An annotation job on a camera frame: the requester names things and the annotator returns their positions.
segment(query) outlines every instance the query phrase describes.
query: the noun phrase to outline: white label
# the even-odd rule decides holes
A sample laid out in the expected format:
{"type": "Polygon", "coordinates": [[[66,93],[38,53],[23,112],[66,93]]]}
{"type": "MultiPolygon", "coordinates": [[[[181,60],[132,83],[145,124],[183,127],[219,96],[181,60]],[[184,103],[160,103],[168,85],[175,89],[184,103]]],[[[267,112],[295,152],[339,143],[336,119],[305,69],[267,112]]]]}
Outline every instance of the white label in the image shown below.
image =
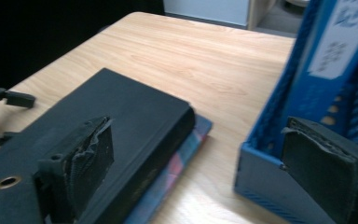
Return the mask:
{"type": "Polygon", "coordinates": [[[314,77],[339,77],[357,49],[358,0],[337,0],[308,71],[314,77]]]}

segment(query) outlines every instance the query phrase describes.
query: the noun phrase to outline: colorful book cover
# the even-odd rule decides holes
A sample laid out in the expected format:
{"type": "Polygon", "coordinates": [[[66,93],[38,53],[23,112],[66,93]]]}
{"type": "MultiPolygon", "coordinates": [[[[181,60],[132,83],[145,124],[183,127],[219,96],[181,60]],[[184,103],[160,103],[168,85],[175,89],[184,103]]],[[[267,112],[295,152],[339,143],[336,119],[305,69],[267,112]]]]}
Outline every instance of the colorful book cover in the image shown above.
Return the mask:
{"type": "Polygon", "coordinates": [[[211,129],[212,123],[208,119],[196,116],[193,132],[173,154],[167,166],[141,197],[124,223],[142,224],[150,221],[211,129]]]}

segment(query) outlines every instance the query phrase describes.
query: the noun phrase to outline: wood grain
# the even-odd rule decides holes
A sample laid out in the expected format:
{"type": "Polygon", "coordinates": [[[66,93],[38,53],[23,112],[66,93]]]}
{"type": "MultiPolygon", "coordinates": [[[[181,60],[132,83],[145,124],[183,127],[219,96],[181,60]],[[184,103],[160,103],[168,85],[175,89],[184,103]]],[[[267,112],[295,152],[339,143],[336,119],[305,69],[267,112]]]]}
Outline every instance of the wood grain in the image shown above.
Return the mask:
{"type": "Polygon", "coordinates": [[[13,91],[36,96],[36,106],[0,102],[0,133],[21,131],[107,67],[189,101],[213,122],[208,140],[154,223],[285,223],[236,195],[233,183],[239,146],[293,43],[276,35],[133,13],[15,86],[13,91]]]}

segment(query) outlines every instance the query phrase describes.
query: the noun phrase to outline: book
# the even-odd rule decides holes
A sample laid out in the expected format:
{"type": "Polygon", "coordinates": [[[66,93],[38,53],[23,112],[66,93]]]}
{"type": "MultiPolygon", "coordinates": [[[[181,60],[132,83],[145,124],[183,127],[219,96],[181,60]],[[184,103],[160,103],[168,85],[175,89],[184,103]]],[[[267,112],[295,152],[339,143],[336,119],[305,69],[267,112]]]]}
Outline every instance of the book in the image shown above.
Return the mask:
{"type": "Polygon", "coordinates": [[[196,119],[188,102],[102,69],[0,148],[0,223],[56,222],[51,211],[59,206],[51,199],[58,197],[38,177],[38,161],[79,125],[100,117],[112,120],[114,162],[82,214],[73,214],[76,223],[121,223],[196,119]]]}
{"type": "Polygon", "coordinates": [[[161,171],[139,202],[124,221],[125,224],[148,223],[168,197],[188,163],[206,140],[212,123],[203,116],[196,115],[196,126],[185,142],[173,154],[167,166],[161,171]]]}

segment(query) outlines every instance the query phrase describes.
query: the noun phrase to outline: wooden desk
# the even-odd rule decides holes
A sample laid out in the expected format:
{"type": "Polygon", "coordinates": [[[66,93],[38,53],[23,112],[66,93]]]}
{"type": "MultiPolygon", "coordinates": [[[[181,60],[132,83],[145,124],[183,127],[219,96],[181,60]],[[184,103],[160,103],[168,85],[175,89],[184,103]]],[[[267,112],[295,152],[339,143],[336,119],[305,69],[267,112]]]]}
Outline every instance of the wooden desk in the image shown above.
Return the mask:
{"type": "Polygon", "coordinates": [[[133,13],[13,88],[33,109],[0,103],[0,132],[19,132],[103,67],[189,101],[213,121],[154,223],[284,223],[233,191],[239,146],[294,40],[133,13]]]}

